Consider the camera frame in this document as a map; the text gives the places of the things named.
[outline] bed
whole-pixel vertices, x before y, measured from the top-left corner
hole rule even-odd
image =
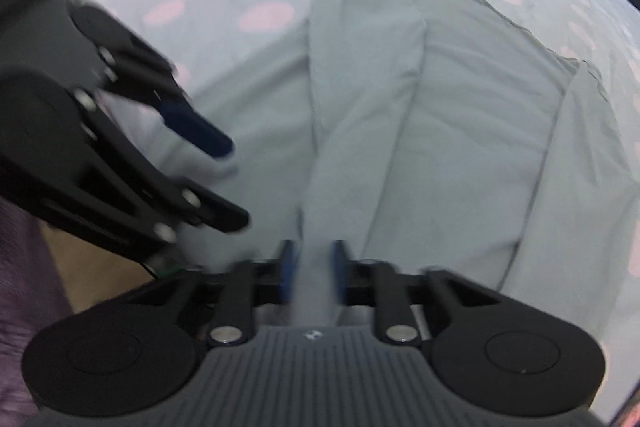
[[[302,22],[312,0],[90,0],[143,36],[177,65],[177,81],[196,101],[249,57]],[[593,63],[609,93],[634,177],[640,157],[640,12],[626,0],[487,0],[547,48]],[[151,110],[105,98],[107,110],[140,150],[154,157],[162,138]],[[599,338],[607,374],[593,404],[611,419],[640,377],[640,221],[614,313]],[[186,253],[202,258],[197,242]]]

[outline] polka dot bedsheet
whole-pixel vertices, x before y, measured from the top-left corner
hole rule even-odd
[[[303,21],[311,0],[91,0],[139,33],[177,66],[188,94],[210,87],[247,57]],[[626,0],[487,0],[545,46],[595,64],[609,91],[632,171],[640,174],[640,12]],[[145,150],[158,116],[106,99],[129,139]],[[640,220],[628,277],[607,333],[606,381],[593,404],[608,421],[640,377]]]

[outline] brown floor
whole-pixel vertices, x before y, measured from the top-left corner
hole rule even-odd
[[[60,272],[66,296],[76,312],[151,279],[139,264],[94,247],[62,230],[43,225],[42,232]]]

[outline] gray-green garment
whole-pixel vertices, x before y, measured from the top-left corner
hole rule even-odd
[[[604,327],[638,199],[606,91],[485,0],[315,0],[196,107],[234,138],[233,160],[169,132],[148,154],[253,225],[185,227],[184,248],[223,269],[299,240],[292,322],[337,318],[329,247],[346,239],[358,258],[444,266]]]

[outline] purple fabric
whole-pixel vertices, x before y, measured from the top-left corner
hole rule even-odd
[[[71,313],[38,220],[0,198],[0,427],[36,412],[20,373],[22,351]]]

